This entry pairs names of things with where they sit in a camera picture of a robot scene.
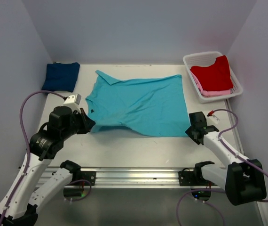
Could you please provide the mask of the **turquoise t shirt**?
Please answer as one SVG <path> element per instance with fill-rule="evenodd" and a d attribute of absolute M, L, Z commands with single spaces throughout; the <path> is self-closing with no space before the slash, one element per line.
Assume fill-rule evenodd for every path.
<path fill-rule="evenodd" d="M 128 128 L 150 137 L 186 137 L 190 127 L 182 76 L 118 80 L 97 70 L 86 97 L 91 131 Z"/>

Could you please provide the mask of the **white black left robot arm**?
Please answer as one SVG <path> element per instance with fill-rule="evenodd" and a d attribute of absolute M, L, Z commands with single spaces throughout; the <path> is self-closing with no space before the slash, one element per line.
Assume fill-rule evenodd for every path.
<path fill-rule="evenodd" d="M 83 109 L 59 106 L 50 113 L 48 122 L 31 137 L 29 152 L 17 178 L 0 202 L 0 226 L 32 226 L 42 208 L 65 186 L 92 186 L 92 182 L 82 175 L 81 167 L 66 160 L 47 182 L 36 187 L 65 140 L 90 132 L 94 125 L 95 121 L 88 118 Z"/>

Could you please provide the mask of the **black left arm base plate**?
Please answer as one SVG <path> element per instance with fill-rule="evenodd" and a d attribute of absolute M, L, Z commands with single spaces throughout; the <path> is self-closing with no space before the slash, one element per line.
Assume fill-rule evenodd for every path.
<path fill-rule="evenodd" d="M 79 180 L 87 180 L 90 182 L 91 186 L 95 185 L 96 172 L 95 171 L 81 171 L 78 176 Z"/>

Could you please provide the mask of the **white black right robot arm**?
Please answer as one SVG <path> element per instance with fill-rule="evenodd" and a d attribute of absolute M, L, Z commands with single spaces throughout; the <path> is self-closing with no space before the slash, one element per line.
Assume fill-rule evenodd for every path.
<path fill-rule="evenodd" d="M 233 148 L 214 125 L 208 125 L 203 112 L 189 114 L 191 126 L 186 134 L 196 144 L 203 145 L 222 162 L 220 168 L 212 161 L 195 164 L 193 179 L 199 185 L 210 181 L 222 188 L 235 206 L 266 198 L 267 191 L 262 164 L 249 159 Z"/>

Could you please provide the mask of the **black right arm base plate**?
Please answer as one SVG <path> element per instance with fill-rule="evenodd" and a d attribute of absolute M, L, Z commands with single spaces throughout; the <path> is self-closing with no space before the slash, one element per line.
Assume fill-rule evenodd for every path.
<path fill-rule="evenodd" d="M 180 186 L 207 186 L 209 181 L 198 178 L 193 169 L 183 168 L 178 171 L 178 181 Z"/>

